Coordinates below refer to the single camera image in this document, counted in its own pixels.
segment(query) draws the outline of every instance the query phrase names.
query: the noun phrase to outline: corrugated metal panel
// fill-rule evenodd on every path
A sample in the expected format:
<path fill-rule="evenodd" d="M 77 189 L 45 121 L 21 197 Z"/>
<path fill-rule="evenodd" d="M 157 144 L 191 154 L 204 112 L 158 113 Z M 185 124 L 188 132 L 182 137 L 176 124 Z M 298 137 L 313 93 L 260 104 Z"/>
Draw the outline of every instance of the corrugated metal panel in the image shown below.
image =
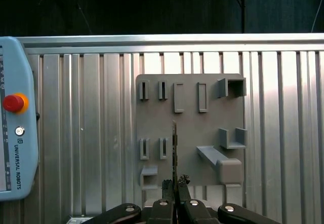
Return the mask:
<path fill-rule="evenodd" d="M 25 200 L 0 204 L 0 223 L 64 223 L 159 198 L 142 196 L 135 172 L 136 76 L 220 72 L 247 78 L 245 184 L 191 186 L 192 196 L 323 223 L 324 35 L 201 36 L 21 39 L 41 115 L 40 165 Z"/>

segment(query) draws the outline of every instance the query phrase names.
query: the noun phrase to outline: emergency stop button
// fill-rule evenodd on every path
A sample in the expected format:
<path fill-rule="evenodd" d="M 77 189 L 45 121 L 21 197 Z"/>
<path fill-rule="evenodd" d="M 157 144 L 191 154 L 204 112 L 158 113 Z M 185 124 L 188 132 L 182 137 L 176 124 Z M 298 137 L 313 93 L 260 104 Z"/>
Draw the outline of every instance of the emergency stop button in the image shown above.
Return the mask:
<path fill-rule="evenodd" d="M 24 108 L 24 99 L 19 95 L 9 95 L 4 98 L 4 109 L 12 113 L 17 113 Z"/>

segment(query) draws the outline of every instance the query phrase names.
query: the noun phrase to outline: gray plastic pegboard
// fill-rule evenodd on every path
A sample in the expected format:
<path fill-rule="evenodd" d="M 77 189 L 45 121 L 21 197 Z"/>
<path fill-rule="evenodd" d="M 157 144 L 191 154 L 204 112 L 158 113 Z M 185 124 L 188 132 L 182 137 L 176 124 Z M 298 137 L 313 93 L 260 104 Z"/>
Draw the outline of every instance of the gray plastic pegboard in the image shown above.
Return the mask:
<path fill-rule="evenodd" d="M 172 120 L 178 175 L 189 175 L 193 185 L 242 182 L 246 81 L 240 74 L 143 74 L 136 86 L 142 189 L 172 179 Z"/>

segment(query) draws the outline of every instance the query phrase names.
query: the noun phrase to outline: dark background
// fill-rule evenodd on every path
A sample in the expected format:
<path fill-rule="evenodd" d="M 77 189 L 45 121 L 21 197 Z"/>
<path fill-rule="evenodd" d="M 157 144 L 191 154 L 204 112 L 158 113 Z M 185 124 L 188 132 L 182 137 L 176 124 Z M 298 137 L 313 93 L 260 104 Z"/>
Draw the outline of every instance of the dark background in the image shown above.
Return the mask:
<path fill-rule="evenodd" d="M 246 0 L 246 33 L 310 32 L 319 2 Z M 0 0 L 0 10 L 0 35 L 241 32 L 236 0 Z"/>

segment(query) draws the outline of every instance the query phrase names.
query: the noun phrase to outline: silver bolt head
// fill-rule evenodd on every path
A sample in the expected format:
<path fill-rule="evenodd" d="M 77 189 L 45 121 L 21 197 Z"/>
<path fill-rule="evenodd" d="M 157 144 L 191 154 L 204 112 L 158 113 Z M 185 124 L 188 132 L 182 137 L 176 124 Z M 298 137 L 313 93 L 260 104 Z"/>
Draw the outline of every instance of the silver bolt head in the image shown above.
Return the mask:
<path fill-rule="evenodd" d="M 225 206 L 225 209 L 228 211 L 228 212 L 233 212 L 234 211 L 234 207 L 232 206 Z"/>
<path fill-rule="evenodd" d="M 15 133 L 16 133 L 16 135 L 18 135 L 18 136 L 22 136 L 22 135 L 25 133 L 25 129 L 24 129 L 23 127 L 17 127 L 17 128 L 15 129 Z"/>
<path fill-rule="evenodd" d="M 127 207 L 126 208 L 126 211 L 127 212 L 132 212 L 132 211 L 134 211 L 135 209 L 132 207 L 132 206 L 129 206 L 129 207 Z"/>
<path fill-rule="evenodd" d="M 160 200 L 160 205 L 163 205 L 163 206 L 168 205 L 168 202 L 166 200 L 164 200 L 164 199 L 161 199 Z"/>
<path fill-rule="evenodd" d="M 199 202 L 197 200 L 191 200 L 190 204 L 193 205 L 193 206 L 196 206 L 196 205 L 199 204 Z"/>

